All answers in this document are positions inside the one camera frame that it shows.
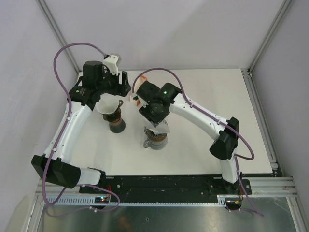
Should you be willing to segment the white paper coffee filter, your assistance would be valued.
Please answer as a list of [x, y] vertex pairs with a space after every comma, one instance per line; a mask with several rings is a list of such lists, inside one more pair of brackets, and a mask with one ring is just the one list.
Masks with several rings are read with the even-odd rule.
[[114, 97], [101, 97], [99, 102], [96, 104], [96, 110], [102, 115], [110, 115], [118, 109], [119, 104], [119, 100]]

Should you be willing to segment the clear glass dripper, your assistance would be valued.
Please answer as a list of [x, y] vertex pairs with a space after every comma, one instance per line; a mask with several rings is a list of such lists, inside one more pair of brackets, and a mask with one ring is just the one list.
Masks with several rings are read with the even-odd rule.
[[162, 141], [153, 141], [153, 140], [147, 139], [143, 142], [143, 147], [151, 148], [153, 150], [162, 150], [163, 148], [166, 147], [167, 144], [168, 144], [167, 138]]

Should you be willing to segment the orange coffee filter box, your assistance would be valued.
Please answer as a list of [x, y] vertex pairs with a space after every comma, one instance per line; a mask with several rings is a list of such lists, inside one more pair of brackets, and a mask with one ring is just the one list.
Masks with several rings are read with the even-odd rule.
[[141, 77], [139, 77], [135, 83], [135, 86], [133, 88], [134, 92], [131, 93], [130, 95], [130, 102], [134, 105], [134, 106], [139, 106], [140, 105], [140, 100], [138, 99], [136, 93], [137, 90], [139, 89], [139, 87], [145, 82], [147, 81], [147, 77], [145, 77], [144, 75], [142, 75]]

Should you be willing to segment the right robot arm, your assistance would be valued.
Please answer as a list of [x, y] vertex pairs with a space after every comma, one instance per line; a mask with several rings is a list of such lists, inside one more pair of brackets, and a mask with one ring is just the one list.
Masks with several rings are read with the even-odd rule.
[[145, 81], [133, 93], [133, 99], [140, 101], [139, 113], [146, 120], [146, 128], [155, 135], [169, 132], [164, 121], [170, 113], [183, 117], [207, 133], [213, 139], [210, 153], [220, 161], [224, 191], [234, 194], [239, 190], [240, 182], [234, 158], [239, 131], [239, 121], [236, 118], [221, 118], [200, 108], [171, 83], [158, 87]]

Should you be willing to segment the clear glass funnel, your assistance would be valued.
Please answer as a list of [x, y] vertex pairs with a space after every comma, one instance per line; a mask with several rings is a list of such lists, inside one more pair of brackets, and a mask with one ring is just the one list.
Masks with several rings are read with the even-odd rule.
[[144, 126], [143, 130], [148, 139], [155, 142], [165, 140], [167, 138], [167, 135], [170, 133], [170, 129], [168, 126], [157, 128]]

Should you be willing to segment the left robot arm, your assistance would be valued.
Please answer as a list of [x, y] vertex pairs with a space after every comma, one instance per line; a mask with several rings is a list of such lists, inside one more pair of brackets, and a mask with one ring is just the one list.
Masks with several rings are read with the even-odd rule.
[[69, 91], [71, 101], [53, 140], [43, 155], [32, 158], [31, 164], [42, 180], [69, 189], [89, 185], [96, 193], [106, 189], [102, 171], [75, 167], [70, 162], [81, 129], [101, 95], [125, 97], [131, 90], [127, 72], [119, 73], [118, 62], [111, 55], [103, 61], [87, 61], [83, 65], [83, 75]]

